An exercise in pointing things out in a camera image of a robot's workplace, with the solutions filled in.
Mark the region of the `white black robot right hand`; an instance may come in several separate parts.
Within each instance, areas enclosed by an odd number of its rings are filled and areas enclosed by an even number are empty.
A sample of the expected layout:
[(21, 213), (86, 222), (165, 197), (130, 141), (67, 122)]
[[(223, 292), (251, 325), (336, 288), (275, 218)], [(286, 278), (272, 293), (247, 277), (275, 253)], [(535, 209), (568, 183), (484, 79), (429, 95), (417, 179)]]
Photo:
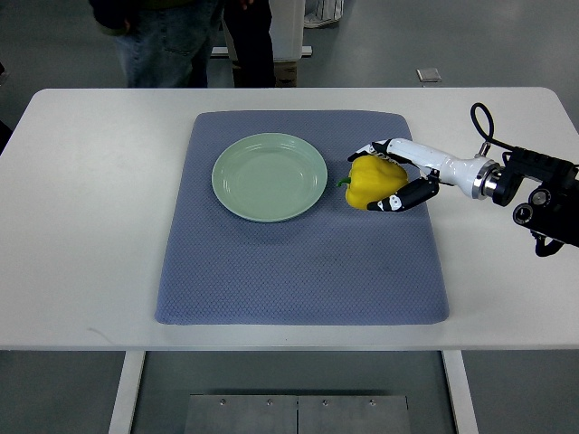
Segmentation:
[(373, 142), (348, 160), (353, 163), (360, 156), (377, 156), (397, 163), (409, 178), (406, 186), (379, 202), (368, 204), (366, 211), (407, 211), (431, 199), (441, 184), (457, 186), (468, 197), (480, 199), (486, 195), (485, 182), (498, 170), (498, 164), (484, 156), (460, 159), (403, 138)]

